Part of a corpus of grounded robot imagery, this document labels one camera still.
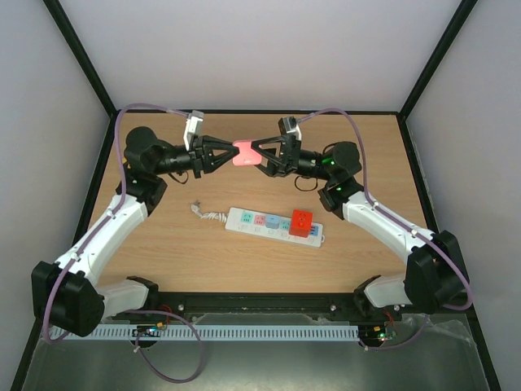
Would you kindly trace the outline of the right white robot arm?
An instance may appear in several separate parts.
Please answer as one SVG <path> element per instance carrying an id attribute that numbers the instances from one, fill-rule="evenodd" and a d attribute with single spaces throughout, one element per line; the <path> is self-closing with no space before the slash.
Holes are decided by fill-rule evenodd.
<path id="1" fill-rule="evenodd" d="M 405 263 L 404 274 L 377 275 L 359 286 L 355 309 L 362 318 L 372 319 L 392 305 L 411 305 L 426 314 L 471 306 L 470 298 L 453 303 L 460 293 L 471 292 L 457 238 L 416 226 L 373 199 L 355 179 L 362 169 L 355 143 L 334 143 L 312 152 L 302 149 L 296 136 L 285 134 L 256 140 L 252 150 L 266 159 L 258 168 L 270 177 L 296 174 L 324 181 L 318 192 L 324 209 L 367 231 Z"/>

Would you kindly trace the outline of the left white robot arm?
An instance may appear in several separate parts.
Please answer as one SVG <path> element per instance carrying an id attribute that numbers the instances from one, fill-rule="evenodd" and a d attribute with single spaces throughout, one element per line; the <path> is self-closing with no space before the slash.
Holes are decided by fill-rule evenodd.
<path id="1" fill-rule="evenodd" d="M 125 140 L 123 178 L 98 221 L 54 263 L 40 262 L 31 280 L 33 308 L 42 318 L 42 336 L 52 344 L 50 327 L 88 336 L 102 319 L 144 308 L 156 284 L 131 277 L 98 288 L 107 263 L 129 234 L 160 203 L 167 184 L 162 175 L 210 174 L 239 154 L 231 142 L 193 135 L 187 145 L 174 146 L 148 127 L 130 130 Z"/>

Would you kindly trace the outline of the red cube socket adapter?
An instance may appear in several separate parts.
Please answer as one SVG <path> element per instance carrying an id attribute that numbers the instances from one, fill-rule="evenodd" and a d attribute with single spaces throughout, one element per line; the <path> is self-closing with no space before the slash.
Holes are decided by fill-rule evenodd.
<path id="1" fill-rule="evenodd" d="M 291 215 L 289 234 L 307 238 L 313 224 L 313 214 L 309 211 L 294 209 Z"/>

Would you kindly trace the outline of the pink plug adapter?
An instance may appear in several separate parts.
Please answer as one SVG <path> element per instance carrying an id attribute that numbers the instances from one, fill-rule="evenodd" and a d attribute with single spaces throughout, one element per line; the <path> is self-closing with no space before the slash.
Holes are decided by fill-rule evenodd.
<path id="1" fill-rule="evenodd" d="M 239 153 L 234 156 L 232 163 L 234 166 L 253 166 L 260 165 L 262 156 L 252 148 L 252 140 L 236 140 L 233 146 L 238 148 Z"/>

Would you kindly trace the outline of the white power strip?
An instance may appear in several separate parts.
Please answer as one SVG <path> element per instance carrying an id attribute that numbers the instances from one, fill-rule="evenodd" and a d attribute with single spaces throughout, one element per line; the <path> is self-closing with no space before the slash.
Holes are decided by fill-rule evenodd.
<path id="1" fill-rule="evenodd" d="M 265 226 L 265 217 L 273 215 L 248 209 L 232 207 L 228 212 L 225 229 L 240 234 L 255 236 L 264 239 L 272 239 L 285 243 L 298 244 L 311 248 L 320 248 L 325 241 L 323 225 L 313 222 L 310 234 L 307 238 L 296 237 L 289 234 L 289 217 L 280 217 L 280 226 L 277 230 Z"/>

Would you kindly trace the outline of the blue usb charger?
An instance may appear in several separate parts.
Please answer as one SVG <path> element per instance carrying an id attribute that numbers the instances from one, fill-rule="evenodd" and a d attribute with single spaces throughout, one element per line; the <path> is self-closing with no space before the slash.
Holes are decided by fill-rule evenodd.
<path id="1" fill-rule="evenodd" d="M 280 226 L 280 217 L 278 215 L 267 215 L 265 217 L 265 226 L 269 229 L 277 230 Z"/>

